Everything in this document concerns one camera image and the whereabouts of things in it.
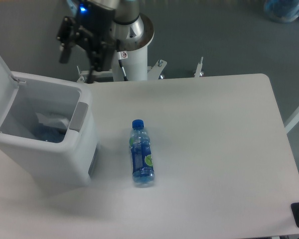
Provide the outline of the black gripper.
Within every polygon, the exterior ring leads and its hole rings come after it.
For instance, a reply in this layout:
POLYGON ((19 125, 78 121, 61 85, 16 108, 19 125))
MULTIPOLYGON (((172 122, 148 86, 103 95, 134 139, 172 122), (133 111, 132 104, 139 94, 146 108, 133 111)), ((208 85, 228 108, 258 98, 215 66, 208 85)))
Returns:
POLYGON ((87 84, 94 82, 94 71, 109 70, 110 54, 115 51, 115 42, 110 37, 114 16, 114 2, 79 2, 75 19, 65 16, 59 27, 56 36, 61 46, 59 62, 68 63, 74 45, 85 50, 90 62, 87 84))

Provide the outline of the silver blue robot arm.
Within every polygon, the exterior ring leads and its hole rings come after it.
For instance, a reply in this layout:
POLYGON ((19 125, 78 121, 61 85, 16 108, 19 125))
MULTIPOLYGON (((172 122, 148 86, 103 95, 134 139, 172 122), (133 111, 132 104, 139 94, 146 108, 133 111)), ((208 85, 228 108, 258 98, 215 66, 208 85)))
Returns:
POLYGON ((133 23, 140 15, 137 0, 77 0, 74 16, 65 16, 56 39, 60 42, 59 62, 66 64, 72 48, 78 46, 89 59, 86 83, 94 82, 93 72, 110 69, 119 40, 110 35, 112 23, 133 23))

